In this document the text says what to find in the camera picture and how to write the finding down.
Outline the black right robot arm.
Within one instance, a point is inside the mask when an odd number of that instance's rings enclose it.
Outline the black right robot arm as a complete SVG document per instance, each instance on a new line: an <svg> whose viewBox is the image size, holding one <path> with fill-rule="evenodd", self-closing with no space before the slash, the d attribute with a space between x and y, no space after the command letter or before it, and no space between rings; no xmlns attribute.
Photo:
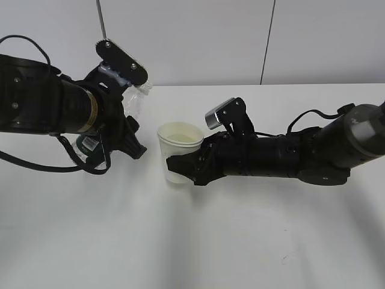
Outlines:
<svg viewBox="0 0 385 289"><path fill-rule="evenodd" d="M172 155L170 171L204 186L226 176L295 178L336 186L347 182L351 169L384 156L384 105L348 104L325 127L313 126L285 134L257 132L245 102L231 98L205 116L206 124L224 131L206 137L191 153Z"/></svg>

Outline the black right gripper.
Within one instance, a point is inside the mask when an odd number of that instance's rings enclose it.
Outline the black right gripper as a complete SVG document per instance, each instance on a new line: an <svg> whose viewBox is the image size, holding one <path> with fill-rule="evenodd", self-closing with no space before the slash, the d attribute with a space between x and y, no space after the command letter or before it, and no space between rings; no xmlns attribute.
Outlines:
<svg viewBox="0 0 385 289"><path fill-rule="evenodd" d="M225 176L251 176L248 158L255 139L255 133L238 140L228 132L218 132L205 139L199 150L168 157L167 168L198 186Z"/></svg>

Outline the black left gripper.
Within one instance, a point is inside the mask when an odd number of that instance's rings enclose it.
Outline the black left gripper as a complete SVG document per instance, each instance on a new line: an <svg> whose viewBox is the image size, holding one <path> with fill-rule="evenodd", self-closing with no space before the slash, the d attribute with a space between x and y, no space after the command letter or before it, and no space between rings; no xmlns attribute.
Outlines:
<svg viewBox="0 0 385 289"><path fill-rule="evenodd" d="M139 123L132 116L126 117L123 108L123 93L131 85L109 66L97 66L85 77L84 87L97 103L97 117L87 134L100 134L108 149L138 160L147 148L135 135Z"/></svg>

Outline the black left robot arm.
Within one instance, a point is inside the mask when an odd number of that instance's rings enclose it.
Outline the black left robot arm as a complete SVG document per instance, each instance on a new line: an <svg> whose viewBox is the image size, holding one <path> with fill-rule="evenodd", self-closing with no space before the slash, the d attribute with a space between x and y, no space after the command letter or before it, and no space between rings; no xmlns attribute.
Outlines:
<svg viewBox="0 0 385 289"><path fill-rule="evenodd" d="M46 63L1 55L1 131L84 135L137 160L146 148L135 135L138 122L123 108L129 86L105 63L74 81Z"/></svg>

